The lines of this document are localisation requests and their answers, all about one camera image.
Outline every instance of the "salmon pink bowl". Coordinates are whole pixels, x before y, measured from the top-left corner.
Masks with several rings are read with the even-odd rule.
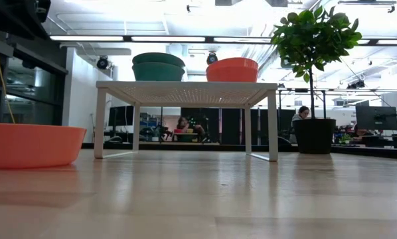
[[[208,72],[209,70],[215,70],[218,68],[225,68],[225,67],[245,67],[245,68],[252,68],[258,70],[259,65],[254,60],[250,60],[248,58],[234,57],[234,58],[219,60],[215,63],[210,64],[206,69],[206,72]]]
[[[228,58],[209,65],[208,82],[257,82],[258,63],[247,58]]]
[[[32,169],[73,163],[86,129],[0,123],[0,169]]]
[[[249,82],[258,81],[258,70],[246,67],[225,67],[209,70],[206,73],[208,82]]]

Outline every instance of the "wooden floor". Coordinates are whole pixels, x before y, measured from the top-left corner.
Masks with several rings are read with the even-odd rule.
[[[397,238],[397,160],[141,151],[0,171],[0,239]]]

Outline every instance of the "window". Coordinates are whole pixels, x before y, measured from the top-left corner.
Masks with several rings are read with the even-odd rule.
[[[54,107],[52,105],[27,100],[24,98],[7,95],[11,111],[16,123],[35,123],[52,125]],[[12,123],[11,115],[5,102],[2,122]]]
[[[10,58],[7,88],[42,100],[57,101],[56,76],[18,58]]]

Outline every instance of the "black plant pot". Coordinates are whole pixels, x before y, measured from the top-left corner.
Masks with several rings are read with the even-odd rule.
[[[335,119],[303,119],[293,121],[299,152],[329,154],[335,126]]]

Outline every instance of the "potted plant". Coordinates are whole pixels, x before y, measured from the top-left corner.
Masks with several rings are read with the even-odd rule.
[[[349,134],[344,134],[342,138],[340,138],[341,143],[349,144],[351,142],[351,136]]]
[[[334,14],[335,8],[326,12],[320,7],[300,14],[289,13],[281,18],[281,26],[271,39],[277,46],[281,63],[293,68],[296,77],[310,83],[311,119],[293,122],[297,144],[301,153],[330,153],[335,119],[315,118],[313,71],[324,71],[330,62],[341,62],[348,49],[358,45],[362,35],[357,32],[358,19],[352,24],[344,13]]]

